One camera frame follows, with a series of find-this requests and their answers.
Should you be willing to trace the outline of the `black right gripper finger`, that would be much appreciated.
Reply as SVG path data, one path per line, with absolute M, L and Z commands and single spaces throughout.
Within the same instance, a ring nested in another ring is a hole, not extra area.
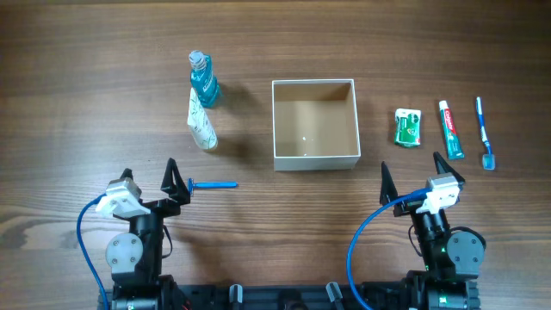
M 385 162 L 381 163 L 381 192 L 380 204 L 387 205 L 399 197 L 397 189 L 392 179 L 390 170 Z
M 433 152 L 433 158 L 436 166 L 436 172 L 438 174 L 451 173 L 460 186 L 465 184 L 465 178 L 462 177 L 454 168 L 452 168 L 439 152 Z

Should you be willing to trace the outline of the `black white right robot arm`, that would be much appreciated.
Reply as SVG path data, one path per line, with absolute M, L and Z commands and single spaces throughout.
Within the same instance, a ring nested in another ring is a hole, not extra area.
M 396 217 L 412 219 L 425 270 L 410 270 L 399 282 L 362 285 L 365 299 L 376 309 L 481 308 L 475 280 L 486 251 L 485 239 L 476 231 L 449 225 L 445 208 L 459 201 L 465 179 L 440 155 L 433 153 L 437 175 L 427 180 L 425 198 L 406 198 L 393 206 Z

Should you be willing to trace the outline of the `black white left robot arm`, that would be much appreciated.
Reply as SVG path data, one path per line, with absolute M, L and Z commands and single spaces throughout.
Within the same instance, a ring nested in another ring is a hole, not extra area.
M 176 161 L 169 158 L 161 190 L 164 199 L 144 202 L 133 173 L 125 169 L 120 178 L 111 181 L 96 211 L 124 220 L 127 232 L 113 237 L 106 249 L 114 287 L 110 309 L 190 309 L 190 299 L 178 287 L 174 277 L 162 274 L 163 241 L 170 235 L 164 220 L 181 213 L 181 206 L 190 203 Z

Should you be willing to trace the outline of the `white leaf-print tube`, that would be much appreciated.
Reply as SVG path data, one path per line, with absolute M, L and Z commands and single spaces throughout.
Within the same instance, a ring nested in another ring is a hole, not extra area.
M 218 146 L 218 138 L 212 122 L 194 88 L 189 93 L 189 114 L 187 124 L 197 146 L 205 152 L 213 151 Z

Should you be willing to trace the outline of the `blue mouthwash bottle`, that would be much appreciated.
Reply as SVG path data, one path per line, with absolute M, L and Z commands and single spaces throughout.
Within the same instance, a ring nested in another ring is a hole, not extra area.
M 191 66 L 190 82 L 195 89 L 203 108 L 211 109 L 220 95 L 218 79 L 214 74 L 210 55 L 199 50 L 189 54 Z

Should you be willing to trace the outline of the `green soap packet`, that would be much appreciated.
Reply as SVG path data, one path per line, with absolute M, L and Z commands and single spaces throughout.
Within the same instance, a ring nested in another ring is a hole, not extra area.
M 394 118 L 396 122 L 394 143 L 407 148 L 420 146 L 421 111 L 398 108 Z

